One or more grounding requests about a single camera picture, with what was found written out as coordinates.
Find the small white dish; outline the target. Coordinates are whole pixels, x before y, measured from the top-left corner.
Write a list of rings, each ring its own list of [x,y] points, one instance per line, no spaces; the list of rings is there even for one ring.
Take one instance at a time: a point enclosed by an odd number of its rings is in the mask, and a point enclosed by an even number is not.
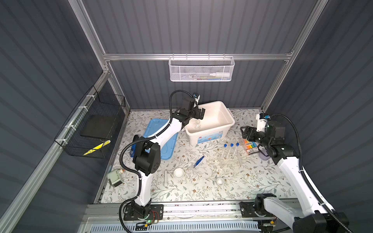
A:
[[[224,185],[225,181],[224,181],[223,178],[218,177],[218,178],[216,179],[216,183],[217,183],[217,185]]]

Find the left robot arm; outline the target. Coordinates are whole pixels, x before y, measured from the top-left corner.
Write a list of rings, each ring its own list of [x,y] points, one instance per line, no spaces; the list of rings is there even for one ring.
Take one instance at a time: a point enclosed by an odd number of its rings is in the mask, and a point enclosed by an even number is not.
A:
[[[181,107],[175,111],[172,109],[173,95],[185,93],[187,98],[183,100]],[[151,184],[154,173],[161,163],[161,149],[166,143],[182,129],[184,129],[191,119],[203,119],[206,110],[199,108],[200,94],[190,94],[184,90],[176,90],[169,97],[170,118],[158,131],[149,137],[140,137],[138,140],[125,146],[119,154],[119,164],[128,172],[134,173],[138,177],[138,192],[134,198],[128,200],[132,209],[141,218],[145,218],[151,211]],[[134,169],[127,167],[123,161],[125,152],[135,145],[133,157]]]

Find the blue plastic tweezers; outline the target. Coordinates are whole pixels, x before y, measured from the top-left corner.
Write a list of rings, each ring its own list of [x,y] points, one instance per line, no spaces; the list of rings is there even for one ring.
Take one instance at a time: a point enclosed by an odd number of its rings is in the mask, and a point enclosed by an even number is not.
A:
[[[199,158],[198,160],[197,160],[197,162],[193,165],[193,167],[195,168],[195,167],[197,167],[202,161],[203,161],[203,159],[204,159],[204,156],[202,156],[201,158]]]

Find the white mortar bowl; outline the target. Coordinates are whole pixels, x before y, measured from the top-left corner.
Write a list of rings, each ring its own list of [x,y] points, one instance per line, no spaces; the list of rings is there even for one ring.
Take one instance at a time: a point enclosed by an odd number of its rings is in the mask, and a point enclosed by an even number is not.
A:
[[[182,178],[185,174],[185,171],[182,168],[176,168],[173,172],[174,177]]]

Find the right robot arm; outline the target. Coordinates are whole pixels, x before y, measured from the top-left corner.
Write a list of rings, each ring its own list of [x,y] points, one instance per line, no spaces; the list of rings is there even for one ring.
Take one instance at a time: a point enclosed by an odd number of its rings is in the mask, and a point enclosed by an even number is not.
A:
[[[346,214],[336,212],[311,180],[303,166],[300,142],[298,151],[276,139],[276,127],[272,116],[260,113],[256,116],[256,127],[241,127],[242,137],[258,144],[258,150],[265,152],[277,165],[290,183],[299,201],[301,210],[290,207],[275,194],[258,194],[251,203],[241,202],[243,217],[273,215],[295,233],[350,233]]]

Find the white plastic storage bin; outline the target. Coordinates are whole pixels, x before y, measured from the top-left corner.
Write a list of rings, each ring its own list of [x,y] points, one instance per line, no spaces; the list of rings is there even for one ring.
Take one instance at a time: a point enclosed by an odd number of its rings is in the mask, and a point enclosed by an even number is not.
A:
[[[195,121],[191,119],[185,127],[189,137],[189,144],[196,146],[201,143],[226,137],[230,128],[235,124],[231,111],[221,101],[202,104],[199,106],[206,110],[204,119],[201,121],[200,131],[194,129]]]

